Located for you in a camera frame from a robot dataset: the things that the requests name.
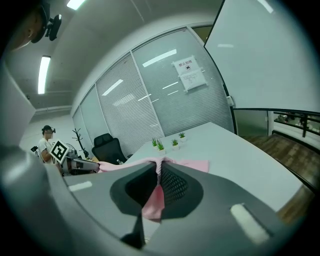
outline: white pot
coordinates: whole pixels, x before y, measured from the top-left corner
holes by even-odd
[[[166,154],[166,150],[158,150],[160,156],[164,156]]]
[[[176,146],[172,146],[172,149],[173,149],[174,151],[177,151],[177,150],[179,150],[179,145],[176,145]]]

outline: black railing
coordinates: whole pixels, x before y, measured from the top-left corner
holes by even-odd
[[[298,129],[301,129],[302,137],[306,137],[306,133],[313,133],[320,136],[320,115],[309,114],[309,113],[296,113],[296,112],[273,112],[275,115],[278,115],[274,119],[276,123],[285,124],[292,126]],[[311,123],[317,123],[317,127],[311,128]]]

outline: white desk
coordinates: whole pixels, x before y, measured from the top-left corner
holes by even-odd
[[[274,211],[280,210],[302,183],[271,156],[232,132],[211,122],[185,131],[187,141],[171,148],[177,134],[162,138],[166,155],[175,160],[209,160],[209,173],[235,182]],[[145,143],[126,163],[159,156]]]

